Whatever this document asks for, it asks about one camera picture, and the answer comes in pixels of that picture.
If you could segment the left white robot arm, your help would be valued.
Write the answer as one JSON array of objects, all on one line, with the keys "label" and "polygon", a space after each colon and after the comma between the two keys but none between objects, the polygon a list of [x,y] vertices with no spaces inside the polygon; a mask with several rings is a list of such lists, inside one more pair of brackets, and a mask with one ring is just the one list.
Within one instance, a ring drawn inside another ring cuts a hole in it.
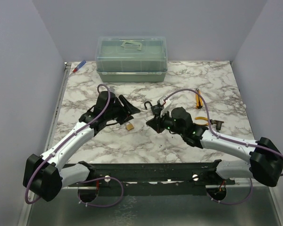
[{"label": "left white robot arm", "polygon": [[31,203],[29,191],[50,202],[64,187],[77,182],[85,186],[92,185],[95,174],[91,165],[81,161],[65,168],[65,164],[81,146],[103,130],[109,121],[122,125],[137,113],[140,110],[123,95],[117,97],[110,91],[100,92],[96,104],[80,116],[74,128],[63,139],[43,154],[28,157],[23,178],[26,203]]}]

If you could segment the black padlock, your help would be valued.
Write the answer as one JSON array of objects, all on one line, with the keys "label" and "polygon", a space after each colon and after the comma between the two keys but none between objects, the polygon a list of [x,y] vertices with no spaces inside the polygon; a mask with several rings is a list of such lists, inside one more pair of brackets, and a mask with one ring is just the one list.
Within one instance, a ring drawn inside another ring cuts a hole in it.
[{"label": "black padlock", "polygon": [[153,105],[150,101],[146,101],[146,102],[144,102],[144,108],[146,110],[148,109],[147,105],[150,106],[150,109],[151,109],[153,115],[160,115],[160,113],[162,111],[161,105]]}]

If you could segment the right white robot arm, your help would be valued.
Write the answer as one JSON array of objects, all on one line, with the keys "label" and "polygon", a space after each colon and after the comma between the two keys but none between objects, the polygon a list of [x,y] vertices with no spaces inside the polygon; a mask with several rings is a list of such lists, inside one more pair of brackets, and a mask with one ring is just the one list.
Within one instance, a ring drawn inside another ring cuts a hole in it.
[{"label": "right white robot arm", "polygon": [[208,172],[208,180],[214,185],[229,178],[253,178],[265,186],[275,187],[282,174],[283,155],[268,138],[256,141],[216,133],[208,126],[194,123],[182,107],[164,115],[156,113],[146,124],[157,133],[168,130],[180,135],[189,146],[237,157],[236,161],[221,161]]}]

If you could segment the small brass padlock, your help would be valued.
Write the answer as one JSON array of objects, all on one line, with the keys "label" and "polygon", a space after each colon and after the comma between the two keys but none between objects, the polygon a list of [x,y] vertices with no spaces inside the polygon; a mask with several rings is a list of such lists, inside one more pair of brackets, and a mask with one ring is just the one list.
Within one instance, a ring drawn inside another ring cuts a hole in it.
[{"label": "small brass padlock", "polygon": [[125,124],[125,127],[126,127],[126,129],[127,129],[128,131],[131,131],[131,130],[134,129],[134,125],[133,125],[132,123],[130,123],[130,122],[127,122],[127,123]]}]

